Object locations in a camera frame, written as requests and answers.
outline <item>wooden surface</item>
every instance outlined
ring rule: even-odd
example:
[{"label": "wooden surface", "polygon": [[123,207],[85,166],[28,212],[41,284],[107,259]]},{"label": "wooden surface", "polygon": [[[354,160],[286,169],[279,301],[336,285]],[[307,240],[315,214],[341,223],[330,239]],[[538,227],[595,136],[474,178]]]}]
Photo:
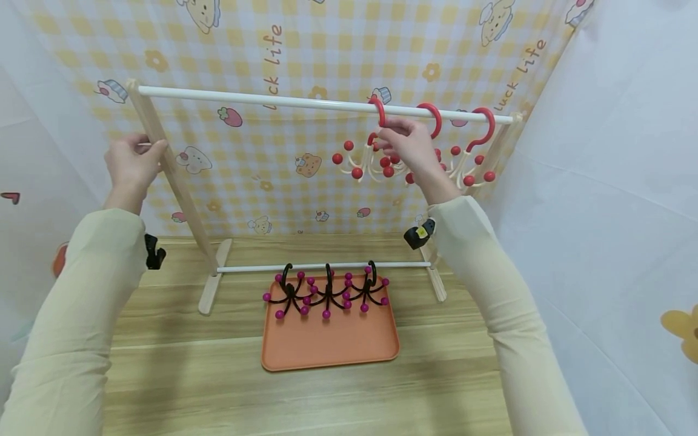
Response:
[{"label": "wooden surface", "polygon": [[[105,435],[511,434],[491,340],[443,262],[442,304],[426,269],[379,270],[401,342],[394,361],[268,373],[262,294],[274,274],[225,274],[204,317],[200,251],[190,239],[161,242],[163,269],[146,272],[117,322]],[[396,234],[267,235],[236,237],[227,265],[369,259],[421,255]]]}]

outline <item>cream long sleeve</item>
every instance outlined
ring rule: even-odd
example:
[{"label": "cream long sleeve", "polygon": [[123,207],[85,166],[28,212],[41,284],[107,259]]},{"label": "cream long sleeve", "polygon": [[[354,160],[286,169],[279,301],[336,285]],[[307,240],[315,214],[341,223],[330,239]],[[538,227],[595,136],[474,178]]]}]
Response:
[{"label": "cream long sleeve", "polygon": [[[494,340],[515,435],[585,435],[545,327],[518,271],[471,197],[431,206],[439,253],[463,281]],[[145,271],[144,225],[120,209],[78,225],[66,266],[29,337],[0,436],[93,436],[114,324]]]},{"label": "cream long sleeve", "polygon": [[1,436],[102,433],[114,324],[146,269],[144,231],[121,209],[90,213],[77,226],[13,369]]},{"label": "cream long sleeve", "polygon": [[494,340],[515,435],[586,435],[533,296],[472,197],[429,207],[439,254]]}]

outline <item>cartoon cupcake print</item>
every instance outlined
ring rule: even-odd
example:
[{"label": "cartoon cupcake print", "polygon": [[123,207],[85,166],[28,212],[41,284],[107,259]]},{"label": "cartoon cupcake print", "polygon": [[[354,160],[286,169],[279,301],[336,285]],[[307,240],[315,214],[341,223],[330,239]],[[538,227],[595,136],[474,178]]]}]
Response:
[{"label": "cartoon cupcake print", "polygon": [[128,92],[116,80],[97,81],[97,89],[94,91],[95,93],[102,94],[115,103],[124,104],[128,98]]}]

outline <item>cartoon bear print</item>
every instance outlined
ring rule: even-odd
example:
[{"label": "cartoon bear print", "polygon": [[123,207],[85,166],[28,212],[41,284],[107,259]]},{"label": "cartoon bear print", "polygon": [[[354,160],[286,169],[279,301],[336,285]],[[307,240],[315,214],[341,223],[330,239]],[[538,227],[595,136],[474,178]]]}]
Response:
[{"label": "cartoon bear print", "polygon": [[310,153],[305,153],[302,158],[296,158],[296,173],[310,179],[318,173],[320,165],[322,165],[322,158],[320,156],[313,156]]},{"label": "cartoon bear print", "polygon": [[488,3],[480,13],[482,25],[482,47],[487,47],[492,41],[497,41],[507,31],[509,23],[514,18],[512,6],[514,0],[499,0]]},{"label": "cartoon bear print", "polygon": [[188,146],[177,155],[177,163],[186,168],[189,174],[199,174],[202,170],[210,170],[213,164],[201,150]]},{"label": "cartoon bear print", "polygon": [[250,227],[256,234],[267,234],[272,231],[272,224],[269,222],[269,217],[264,215],[256,220],[247,222],[247,227]]}]

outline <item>plaid fabric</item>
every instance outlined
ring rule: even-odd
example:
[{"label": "plaid fabric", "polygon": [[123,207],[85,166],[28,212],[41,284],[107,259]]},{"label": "plaid fabric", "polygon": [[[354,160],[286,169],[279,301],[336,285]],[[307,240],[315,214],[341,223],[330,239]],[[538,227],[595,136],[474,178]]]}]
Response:
[{"label": "plaid fabric", "polygon": [[[121,87],[129,77],[153,86],[359,102],[376,90],[390,105],[528,113],[577,24],[568,20],[576,3],[553,0],[15,4],[105,139],[142,130]],[[357,183],[332,163],[345,140],[361,149],[376,116],[154,103],[211,235],[402,232],[426,208],[402,176]],[[446,122],[435,145],[448,156],[451,146],[485,131],[479,123]],[[147,201],[168,234],[188,234],[164,176]]]}]

